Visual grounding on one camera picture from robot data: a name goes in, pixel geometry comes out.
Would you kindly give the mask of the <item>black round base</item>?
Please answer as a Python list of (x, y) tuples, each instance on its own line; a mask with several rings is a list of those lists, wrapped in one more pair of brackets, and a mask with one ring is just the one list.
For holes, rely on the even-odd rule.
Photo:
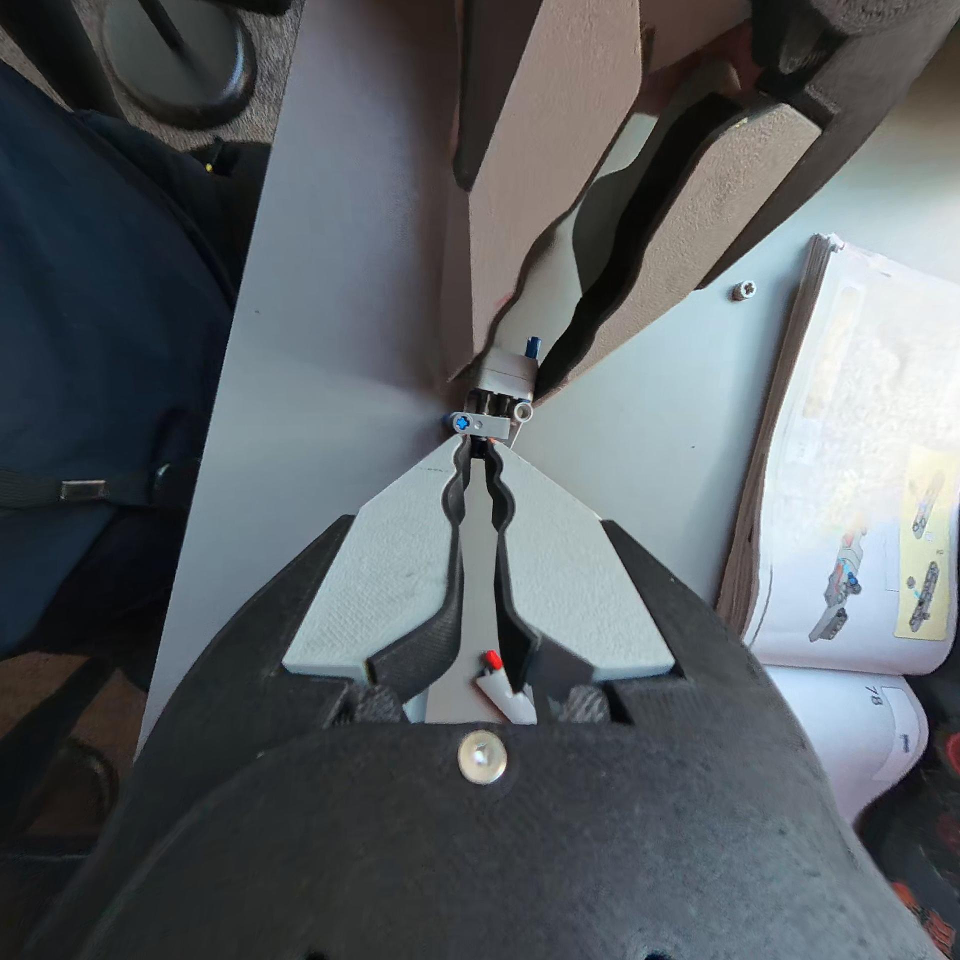
[(199, 131), (236, 119), (258, 78), (253, 38), (233, 8), (204, 1), (112, 1), (102, 44), (114, 79), (146, 114)]

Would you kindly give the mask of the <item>red black printed box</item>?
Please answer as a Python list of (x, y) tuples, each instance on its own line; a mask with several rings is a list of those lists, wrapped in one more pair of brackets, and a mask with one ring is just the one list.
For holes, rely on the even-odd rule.
[(901, 903), (944, 958), (959, 957), (959, 666), (908, 679), (928, 745), (903, 781), (865, 814), (860, 837)]

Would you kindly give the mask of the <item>lego instruction booklet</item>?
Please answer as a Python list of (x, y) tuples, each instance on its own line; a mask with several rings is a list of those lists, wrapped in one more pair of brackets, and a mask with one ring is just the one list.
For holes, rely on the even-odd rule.
[(958, 308), (957, 283), (812, 237), (719, 590), (851, 824), (919, 762), (907, 678), (957, 636)]

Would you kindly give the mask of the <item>grey lego assembly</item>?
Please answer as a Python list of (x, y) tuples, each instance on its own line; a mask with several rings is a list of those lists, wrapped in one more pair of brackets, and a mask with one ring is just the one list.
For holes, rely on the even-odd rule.
[(534, 414), (541, 348), (537, 336), (528, 338), (521, 353), (492, 345), (474, 366), (462, 407), (444, 424), (454, 434), (512, 448)]

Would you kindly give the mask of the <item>dark blue backpack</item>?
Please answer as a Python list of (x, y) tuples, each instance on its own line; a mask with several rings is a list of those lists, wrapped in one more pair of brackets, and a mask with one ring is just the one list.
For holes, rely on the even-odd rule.
[(2, 63), (1, 650), (156, 654), (271, 148)]

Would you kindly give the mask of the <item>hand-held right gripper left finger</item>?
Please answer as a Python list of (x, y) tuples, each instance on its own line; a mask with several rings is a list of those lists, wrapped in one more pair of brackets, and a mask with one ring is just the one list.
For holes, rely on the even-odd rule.
[(471, 453), (469, 439), (449, 438), (351, 518), (284, 654), (287, 671), (386, 687), (409, 702), (450, 669)]

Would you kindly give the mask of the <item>white red lego piece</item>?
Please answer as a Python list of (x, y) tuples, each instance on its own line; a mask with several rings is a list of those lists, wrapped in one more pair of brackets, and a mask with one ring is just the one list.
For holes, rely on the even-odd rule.
[(537, 711), (529, 685), (514, 690), (497, 650), (487, 650), (479, 659), (480, 671), (473, 679), (474, 689), (496, 709), (506, 723), (535, 726)]

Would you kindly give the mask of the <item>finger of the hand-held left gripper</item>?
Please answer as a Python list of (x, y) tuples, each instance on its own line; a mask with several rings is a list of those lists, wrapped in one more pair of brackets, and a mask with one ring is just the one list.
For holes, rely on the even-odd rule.
[(638, 1), (456, 2), (459, 88), (440, 286), (442, 375), (493, 342), (531, 255), (640, 93)]
[(822, 134), (786, 102), (709, 92), (661, 131), (603, 269), (543, 360), (550, 397), (696, 289)]

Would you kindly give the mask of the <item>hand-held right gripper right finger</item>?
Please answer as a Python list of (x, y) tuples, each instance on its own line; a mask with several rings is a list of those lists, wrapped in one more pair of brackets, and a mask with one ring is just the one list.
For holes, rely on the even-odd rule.
[(670, 673), (675, 657), (601, 518), (504, 443), (486, 445), (499, 656), (515, 690)]

